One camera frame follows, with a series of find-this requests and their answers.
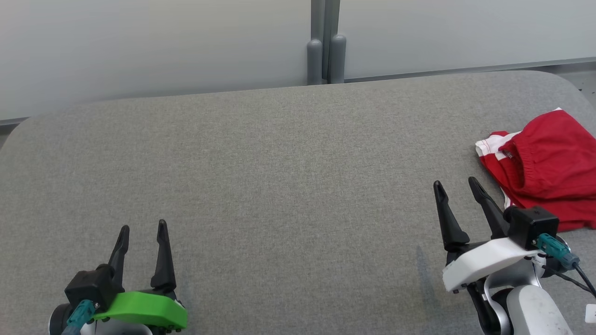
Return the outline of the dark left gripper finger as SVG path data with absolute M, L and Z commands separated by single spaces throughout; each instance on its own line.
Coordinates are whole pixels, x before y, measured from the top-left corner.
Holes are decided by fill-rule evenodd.
M 124 225 L 121 227 L 115 246 L 110 256 L 108 264 L 112 267 L 112 283 L 114 287 L 122 287 L 123 270 L 125 265 L 125 256 L 129 248 L 130 227 Z
M 150 280 L 150 286 L 154 291 L 175 291 L 176 276 L 172 248 L 167 222 L 164 219 L 158 221 L 156 240 L 158 243 L 158 255 L 155 273 Z

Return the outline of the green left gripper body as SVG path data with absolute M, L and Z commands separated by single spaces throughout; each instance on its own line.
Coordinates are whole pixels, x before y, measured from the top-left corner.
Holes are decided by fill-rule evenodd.
M 61 335 L 75 307 L 62 304 L 49 319 L 49 335 Z M 188 326 L 188 312 L 177 299 L 142 291 L 117 294 L 111 307 L 95 312 L 81 335 L 170 335 Z

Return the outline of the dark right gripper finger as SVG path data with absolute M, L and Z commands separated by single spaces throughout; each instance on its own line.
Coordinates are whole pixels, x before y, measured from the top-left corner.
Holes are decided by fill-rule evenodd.
M 507 237 L 509 226 L 508 222 L 504 219 L 502 210 L 500 210 L 492 197 L 490 197 L 474 176 L 468 178 L 468 184 L 475 201 L 482 207 L 486 221 L 490 227 L 490 239 L 494 240 Z
M 449 206 L 449 197 L 440 181 L 434 181 L 433 191 L 444 249 L 447 252 L 458 252 L 468 245 L 470 237 L 460 228 Z

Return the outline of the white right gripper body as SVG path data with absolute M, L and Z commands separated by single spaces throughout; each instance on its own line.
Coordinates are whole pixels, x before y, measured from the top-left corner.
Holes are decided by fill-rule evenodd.
M 511 238 L 498 238 L 484 243 L 466 244 L 447 252 L 447 264 L 442 271 L 446 291 L 456 291 L 464 284 L 494 278 L 494 284 L 532 285 L 541 288 L 538 267 L 546 260 L 542 250 L 525 250 Z

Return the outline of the grey metal wall rail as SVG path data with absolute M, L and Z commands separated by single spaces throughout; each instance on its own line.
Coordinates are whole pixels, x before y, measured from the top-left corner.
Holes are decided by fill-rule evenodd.
M 586 57 L 581 59 L 568 59 L 568 60 L 551 60 L 551 61 L 539 61 L 531 63 L 519 63 L 519 64 L 502 64 L 496 66 L 482 66 L 482 67 L 469 67 L 469 68 L 457 68 L 447 70 L 433 70 L 423 72 L 413 72 L 408 74 L 390 74 L 390 75 L 379 75 L 369 76 L 365 78 L 346 78 L 344 83 L 355 83 L 355 82 L 371 82 L 376 80 L 388 80 L 388 79 L 402 79 L 402 78 L 419 78 L 425 76 L 434 75 L 446 75 L 446 74 L 476 74 L 483 72 L 496 72 L 496 71 L 511 71 L 520 69 L 533 69 L 539 67 L 551 67 L 551 66 L 569 66 L 573 64 L 588 64 L 596 63 L 596 57 Z

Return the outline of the grey rounded partition post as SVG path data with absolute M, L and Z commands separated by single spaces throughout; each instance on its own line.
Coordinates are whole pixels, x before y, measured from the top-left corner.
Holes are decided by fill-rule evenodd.
M 328 59 L 328 80 L 329 84 L 341 84 L 345 82 L 345 49 L 347 38 L 336 34 L 330 40 Z
M 322 56 L 324 45 L 320 40 L 312 39 L 307 43 L 307 85 L 321 85 Z

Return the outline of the grey vertical wall profile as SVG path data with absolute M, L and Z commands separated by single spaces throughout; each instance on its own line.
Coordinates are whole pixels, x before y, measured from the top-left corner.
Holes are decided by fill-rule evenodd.
M 328 83 L 328 59 L 330 40 L 337 34 L 339 23 L 340 0 L 310 0 L 311 2 L 311 35 L 310 40 L 322 42 L 322 83 Z

